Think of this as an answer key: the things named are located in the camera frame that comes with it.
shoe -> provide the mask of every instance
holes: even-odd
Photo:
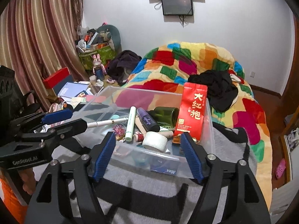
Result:
[[[296,146],[299,144],[299,128],[292,130],[288,135],[288,144],[290,151],[293,151]]]
[[[286,169],[286,161],[285,159],[283,158],[279,165],[277,166],[276,168],[276,171],[275,171],[275,176],[276,176],[276,179],[280,179],[283,175],[283,172],[285,171]]]

pink slipper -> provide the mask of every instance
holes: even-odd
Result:
[[[286,161],[285,161],[285,159],[283,158],[283,159],[280,161],[280,163],[279,163],[279,165],[277,166],[276,171],[275,171],[275,176],[276,176],[277,179],[280,179],[280,178],[281,178],[281,176],[283,175],[283,172],[285,171],[285,169],[286,169]]]

person's hand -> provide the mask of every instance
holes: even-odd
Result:
[[[23,180],[23,190],[32,195],[35,191],[36,181],[34,177],[33,168],[18,171],[21,179]]]

orange sleeve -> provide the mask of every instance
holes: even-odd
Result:
[[[22,206],[13,191],[10,189],[9,185],[3,179],[0,180],[4,193],[4,204],[14,218],[20,224],[23,224],[26,216],[27,206]]]

purple bottle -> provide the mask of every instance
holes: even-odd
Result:
[[[143,108],[137,109],[137,115],[139,116],[140,121],[142,122],[146,131],[160,131],[160,126]]]

